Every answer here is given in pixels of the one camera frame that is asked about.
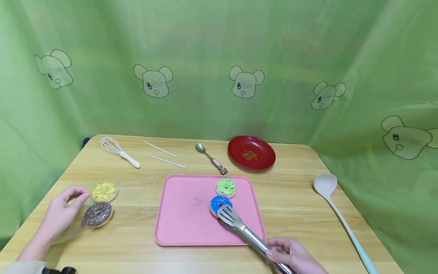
green curtain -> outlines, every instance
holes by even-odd
[[[0,246],[101,133],[302,143],[437,273],[438,1],[0,0]]]

sleeve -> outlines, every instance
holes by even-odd
[[[18,261],[8,265],[3,274],[41,274],[45,267],[46,263],[41,261]]]

red plate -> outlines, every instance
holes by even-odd
[[[262,139],[254,136],[237,136],[228,143],[228,154],[239,165],[253,170],[271,167],[275,162],[275,152]]]

white chopstick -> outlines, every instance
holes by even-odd
[[[167,151],[167,150],[164,150],[164,149],[162,149],[162,148],[159,148],[159,147],[157,147],[157,146],[155,146],[155,145],[153,145],[153,144],[151,144],[151,143],[148,143],[148,142],[146,142],[146,141],[145,141],[145,143],[147,143],[147,144],[150,145],[151,147],[155,147],[156,149],[163,151],[164,153],[166,153],[166,154],[172,156],[173,158],[178,158],[178,156],[176,156],[176,155],[173,154],[173,153],[170,153],[170,152]]]
[[[174,163],[174,162],[171,162],[171,161],[168,161],[168,160],[164,160],[164,159],[162,159],[162,158],[159,158],[159,157],[157,157],[157,156],[153,156],[153,155],[151,155],[151,154],[146,154],[146,155],[148,155],[149,157],[155,158],[155,159],[157,159],[157,160],[163,161],[163,162],[165,162],[165,163],[172,164],[172,165],[174,165],[174,166],[176,166],[176,167],[180,167],[180,168],[184,168],[184,169],[186,168],[185,166],[183,166],[183,165],[181,165],[181,164],[177,164],[177,163]]]

wooden table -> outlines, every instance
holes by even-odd
[[[264,173],[242,170],[233,165],[226,152],[227,142],[113,136],[141,169],[100,147],[92,138],[47,193],[26,222],[0,252],[0,270],[14,261],[40,224],[49,201],[69,185],[92,190],[103,181],[119,188],[112,202],[115,215],[105,227],[81,230],[69,241],[54,245],[48,255],[51,267],[74,266],[81,274],[93,273],[271,273],[268,264],[249,247],[161,247],[154,241],[154,226],[163,180],[169,174],[219,174],[194,146],[202,142],[210,155],[229,170],[229,175],[248,177],[253,185],[267,237],[298,239],[329,273],[367,273],[347,233],[327,202],[312,190],[312,182],[327,173],[316,152],[304,145],[271,144],[277,160]],[[149,141],[176,155],[186,169],[146,156],[146,153],[174,158],[146,145]],[[338,187],[333,201],[342,212],[362,246],[381,274],[403,273]],[[73,227],[78,227],[82,209]]]

